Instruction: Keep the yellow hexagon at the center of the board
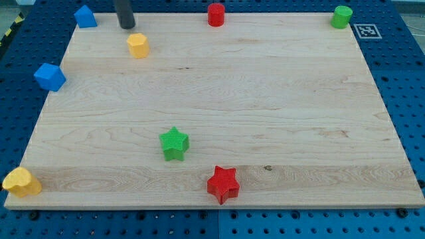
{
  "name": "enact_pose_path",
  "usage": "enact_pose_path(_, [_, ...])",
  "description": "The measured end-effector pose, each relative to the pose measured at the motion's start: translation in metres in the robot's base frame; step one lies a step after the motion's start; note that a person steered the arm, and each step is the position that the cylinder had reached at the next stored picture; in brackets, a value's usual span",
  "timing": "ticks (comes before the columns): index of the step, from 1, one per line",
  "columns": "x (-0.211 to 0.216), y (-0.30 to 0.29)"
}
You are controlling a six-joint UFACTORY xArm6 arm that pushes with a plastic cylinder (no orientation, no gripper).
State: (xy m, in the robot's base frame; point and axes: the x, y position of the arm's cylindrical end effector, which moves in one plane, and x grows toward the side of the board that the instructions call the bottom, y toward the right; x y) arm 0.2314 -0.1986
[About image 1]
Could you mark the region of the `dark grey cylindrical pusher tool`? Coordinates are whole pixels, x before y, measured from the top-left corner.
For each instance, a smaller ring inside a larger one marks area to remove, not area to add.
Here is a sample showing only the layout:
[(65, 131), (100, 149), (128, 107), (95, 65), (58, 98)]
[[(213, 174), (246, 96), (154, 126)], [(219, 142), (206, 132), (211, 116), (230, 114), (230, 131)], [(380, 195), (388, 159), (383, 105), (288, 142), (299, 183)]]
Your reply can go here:
[(135, 27), (135, 18), (130, 0), (113, 0), (118, 22), (122, 29)]

